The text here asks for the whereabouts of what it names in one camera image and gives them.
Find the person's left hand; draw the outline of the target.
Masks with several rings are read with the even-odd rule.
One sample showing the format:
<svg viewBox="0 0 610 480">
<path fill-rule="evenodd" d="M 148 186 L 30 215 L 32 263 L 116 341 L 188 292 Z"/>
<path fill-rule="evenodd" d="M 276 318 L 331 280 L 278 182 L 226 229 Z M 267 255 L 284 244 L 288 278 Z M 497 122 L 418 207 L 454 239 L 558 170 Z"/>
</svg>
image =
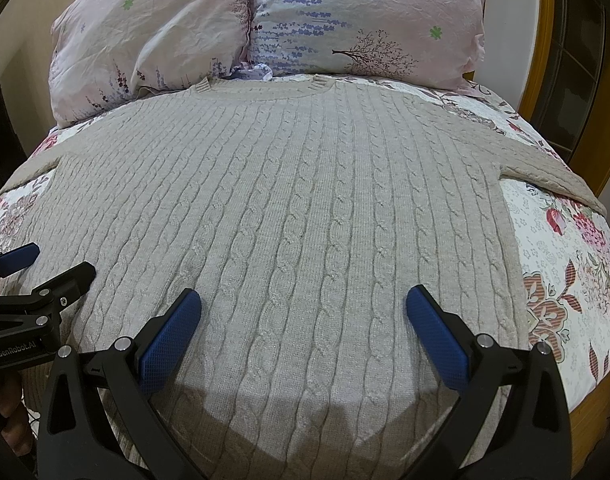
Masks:
<svg viewBox="0 0 610 480">
<path fill-rule="evenodd" d="M 34 445 L 27 408 L 22 401 L 22 378 L 8 376 L 0 385 L 0 414 L 6 420 L 1 435 L 16 456 L 27 455 Z"/>
</svg>

